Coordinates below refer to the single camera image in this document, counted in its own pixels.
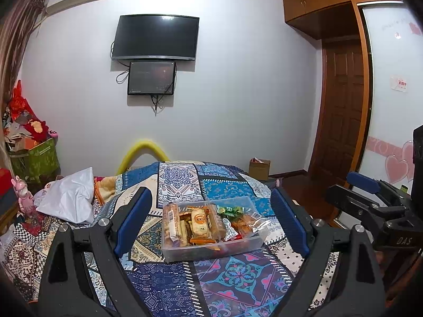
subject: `blue gripper pad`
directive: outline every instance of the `blue gripper pad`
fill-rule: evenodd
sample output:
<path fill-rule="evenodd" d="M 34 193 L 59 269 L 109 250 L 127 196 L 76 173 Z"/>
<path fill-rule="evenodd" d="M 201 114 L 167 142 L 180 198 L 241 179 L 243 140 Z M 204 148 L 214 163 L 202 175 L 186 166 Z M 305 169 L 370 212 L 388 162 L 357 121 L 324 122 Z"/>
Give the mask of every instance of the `blue gripper pad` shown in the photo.
<path fill-rule="evenodd" d="M 376 194 L 380 192 L 380 185 L 379 182 L 375 179 L 368 178 L 367 176 L 364 176 L 363 174 L 356 173 L 354 171 L 350 171 L 348 175 L 346 176 L 346 181 L 362 190 L 365 190 L 366 192 L 369 192 L 371 194 Z"/>
<path fill-rule="evenodd" d="M 151 210 L 152 201 L 151 191 L 146 188 L 119 228 L 115 247 L 115 255 L 118 258 L 131 251 L 138 232 Z"/>
<path fill-rule="evenodd" d="M 310 252 L 309 243 L 313 239 L 310 215 L 303 207 L 295 205 L 281 187 L 272 190 L 270 205 L 292 249 L 306 257 Z"/>

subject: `green storage bag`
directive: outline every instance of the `green storage bag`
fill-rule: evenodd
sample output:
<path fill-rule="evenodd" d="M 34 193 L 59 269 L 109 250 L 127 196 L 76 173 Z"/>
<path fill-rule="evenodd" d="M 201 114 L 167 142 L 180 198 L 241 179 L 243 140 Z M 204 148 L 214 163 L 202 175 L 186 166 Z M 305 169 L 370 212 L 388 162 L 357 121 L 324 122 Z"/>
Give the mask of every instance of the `green storage bag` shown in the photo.
<path fill-rule="evenodd" d="M 50 176 L 59 168 L 54 138 L 31 150 L 9 152 L 15 175 L 27 183 L 39 183 L 40 175 Z"/>

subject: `clear plastic bin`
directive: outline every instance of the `clear plastic bin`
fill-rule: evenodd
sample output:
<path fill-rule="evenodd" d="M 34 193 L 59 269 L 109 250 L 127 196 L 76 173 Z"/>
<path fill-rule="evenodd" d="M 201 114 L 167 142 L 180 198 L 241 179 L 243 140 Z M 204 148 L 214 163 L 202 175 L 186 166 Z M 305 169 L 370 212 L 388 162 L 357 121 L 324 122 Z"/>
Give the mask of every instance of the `clear plastic bin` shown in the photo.
<path fill-rule="evenodd" d="M 253 202 L 249 197 L 238 197 L 221 200 L 206 200 L 198 202 L 179 202 L 179 211 L 184 211 L 186 206 L 203 207 L 208 204 L 215 204 L 222 207 L 244 207 L 257 212 Z M 164 228 L 162 228 L 162 251 L 165 262 L 175 261 L 198 261 L 203 259 L 216 259 L 234 254 L 246 253 L 262 247 L 265 238 L 269 235 L 267 227 L 258 231 L 256 236 L 233 240 L 227 242 L 217 242 L 205 245 L 189 245 L 186 247 L 169 246 L 164 242 Z"/>

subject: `bed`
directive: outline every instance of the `bed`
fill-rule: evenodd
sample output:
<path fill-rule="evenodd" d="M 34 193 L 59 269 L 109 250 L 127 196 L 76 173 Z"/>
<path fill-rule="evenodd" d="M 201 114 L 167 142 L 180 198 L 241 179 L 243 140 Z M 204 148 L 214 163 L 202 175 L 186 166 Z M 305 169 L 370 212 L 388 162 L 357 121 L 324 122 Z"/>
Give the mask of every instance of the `bed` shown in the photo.
<path fill-rule="evenodd" d="M 295 253 L 270 206 L 270 189 L 241 169 L 208 162 L 155 162 L 119 176 L 94 178 L 94 223 L 110 218 L 139 187 L 153 205 L 129 253 L 120 258 L 135 290 L 154 316 L 268 316 L 295 280 L 303 258 Z M 42 199 L 49 185 L 37 194 Z M 162 206 L 166 202 L 249 196 L 271 220 L 259 250 L 198 262 L 166 264 L 161 251 Z M 62 220 L 41 213 L 32 224 L 16 225 L 2 237 L 0 255 L 10 280 L 26 301 L 37 301 L 48 251 Z M 90 225 L 71 225 L 74 228 Z M 310 308 L 324 302 L 338 259 L 331 253 Z M 93 254 L 88 271 L 103 306 L 114 309 Z"/>

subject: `silver bolt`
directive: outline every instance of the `silver bolt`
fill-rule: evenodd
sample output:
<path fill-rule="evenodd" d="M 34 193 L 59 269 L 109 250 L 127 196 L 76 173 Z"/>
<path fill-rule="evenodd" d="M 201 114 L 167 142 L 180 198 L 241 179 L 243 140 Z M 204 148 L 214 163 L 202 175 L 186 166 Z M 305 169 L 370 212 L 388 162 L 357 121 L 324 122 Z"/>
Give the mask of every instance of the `silver bolt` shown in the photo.
<path fill-rule="evenodd" d="M 354 226 L 354 229 L 355 229 L 357 232 L 364 232 L 364 230 L 365 230 L 364 226 L 363 226 L 363 225 L 360 225 L 360 224 L 356 224 L 356 225 Z"/>
<path fill-rule="evenodd" d="M 62 224 L 62 225 L 59 226 L 59 231 L 65 232 L 68 228 L 69 228 L 68 224 Z"/>
<path fill-rule="evenodd" d="M 313 220 L 313 224 L 314 226 L 320 227 L 320 226 L 324 226 L 325 222 L 323 219 L 316 218 Z"/>
<path fill-rule="evenodd" d="M 99 220 L 99 226 L 107 226 L 109 225 L 109 222 L 110 222 L 109 218 L 102 218 Z"/>

